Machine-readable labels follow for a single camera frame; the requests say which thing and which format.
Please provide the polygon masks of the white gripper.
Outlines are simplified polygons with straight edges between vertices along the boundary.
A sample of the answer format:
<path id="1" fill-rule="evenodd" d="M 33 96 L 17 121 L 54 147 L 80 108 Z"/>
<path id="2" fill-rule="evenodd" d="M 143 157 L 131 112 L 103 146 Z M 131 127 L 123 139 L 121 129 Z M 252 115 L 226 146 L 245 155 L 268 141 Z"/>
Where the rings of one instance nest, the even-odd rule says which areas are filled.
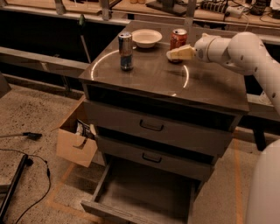
<path id="1" fill-rule="evenodd" d="M 206 63 L 224 63 L 229 60 L 228 44 L 230 41 L 230 38 L 203 33 L 194 47 L 182 45 L 168 51 L 166 57 L 168 60 L 191 60 L 195 54 L 198 60 Z"/>

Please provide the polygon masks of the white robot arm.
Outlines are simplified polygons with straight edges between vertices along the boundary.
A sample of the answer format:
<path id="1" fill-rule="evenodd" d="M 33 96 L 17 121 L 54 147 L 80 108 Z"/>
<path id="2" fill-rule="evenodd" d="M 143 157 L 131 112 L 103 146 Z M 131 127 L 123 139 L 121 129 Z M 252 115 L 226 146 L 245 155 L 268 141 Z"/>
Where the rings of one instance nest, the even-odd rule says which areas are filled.
<path id="1" fill-rule="evenodd" d="M 170 60 L 215 62 L 238 74 L 254 76 L 280 114 L 280 64 L 254 33 L 240 32 L 232 38 L 204 33 L 194 45 L 172 49 L 166 56 Z M 280 224 L 280 140 L 269 144 L 258 158 L 246 224 Z"/>

